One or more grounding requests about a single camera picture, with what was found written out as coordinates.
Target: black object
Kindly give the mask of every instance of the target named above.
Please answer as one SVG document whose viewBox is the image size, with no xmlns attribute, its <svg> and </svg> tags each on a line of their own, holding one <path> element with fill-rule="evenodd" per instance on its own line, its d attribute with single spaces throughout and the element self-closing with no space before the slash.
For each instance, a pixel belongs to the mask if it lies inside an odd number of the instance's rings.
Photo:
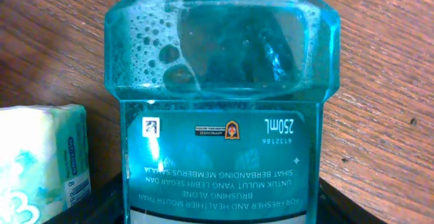
<svg viewBox="0 0 434 224">
<path fill-rule="evenodd" d="M 319 180 L 317 224 L 385 224 L 325 180 Z M 45 224 L 122 224 L 122 174 Z"/>
</svg>

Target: foam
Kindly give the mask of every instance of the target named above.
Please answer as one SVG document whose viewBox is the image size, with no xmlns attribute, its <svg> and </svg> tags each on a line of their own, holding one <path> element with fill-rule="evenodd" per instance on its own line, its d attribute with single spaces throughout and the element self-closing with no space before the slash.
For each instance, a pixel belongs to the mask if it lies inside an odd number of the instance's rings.
<svg viewBox="0 0 434 224">
<path fill-rule="evenodd" d="M 285 4 L 294 2 L 302 10 L 304 19 L 309 28 L 309 42 L 307 46 L 307 57 L 302 66 L 303 78 L 309 77 L 312 67 L 313 48 L 317 42 L 317 33 L 320 21 L 320 9 L 301 0 L 246 0 L 246 3 L 266 5 L 273 2 Z M 127 9 L 130 18 L 131 67 L 129 74 L 132 75 L 132 85 L 144 86 L 147 90 L 155 90 L 158 93 L 168 92 L 163 82 L 164 72 L 177 64 L 184 64 L 194 75 L 191 66 L 185 60 L 180 48 L 178 36 L 178 17 L 183 10 L 187 10 L 190 4 L 184 0 L 140 0 L 134 6 Z M 172 45 L 179 51 L 179 57 L 169 63 L 159 61 L 160 50 Z"/>
</svg>

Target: green and white package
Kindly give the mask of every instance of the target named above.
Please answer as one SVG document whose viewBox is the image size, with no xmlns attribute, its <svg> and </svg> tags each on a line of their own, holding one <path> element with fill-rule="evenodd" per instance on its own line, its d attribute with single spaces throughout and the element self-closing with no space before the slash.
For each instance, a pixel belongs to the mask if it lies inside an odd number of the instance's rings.
<svg viewBox="0 0 434 224">
<path fill-rule="evenodd" d="M 43 223 L 90 194 L 81 105 L 0 109 L 0 223 Z"/>
</svg>

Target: wooden surface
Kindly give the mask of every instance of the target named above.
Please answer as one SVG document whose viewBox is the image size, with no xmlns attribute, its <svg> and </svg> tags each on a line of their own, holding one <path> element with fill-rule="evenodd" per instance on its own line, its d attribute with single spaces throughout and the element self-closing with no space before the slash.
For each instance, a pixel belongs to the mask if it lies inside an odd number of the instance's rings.
<svg viewBox="0 0 434 224">
<path fill-rule="evenodd" d="M 103 86 L 116 1 L 0 0 L 0 105 L 85 105 L 94 189 L 121 170 Z M 321 176 L 388 223 L 434 223 L 434 0 L 326 1 L 342 16 L 342 78 Z"/>
</svg>

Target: transparent plastic bottle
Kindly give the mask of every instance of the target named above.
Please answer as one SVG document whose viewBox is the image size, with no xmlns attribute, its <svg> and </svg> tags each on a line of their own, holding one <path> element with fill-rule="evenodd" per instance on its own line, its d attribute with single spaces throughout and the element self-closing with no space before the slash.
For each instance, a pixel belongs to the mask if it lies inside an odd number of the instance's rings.
<svg viewBox="0 0 434 224">
<path fill-rule="evenodd" d="M 315 223 L 340 21 L 322 0 L 122 0 L 105 19 L 126 223 Z"/>
</svg>

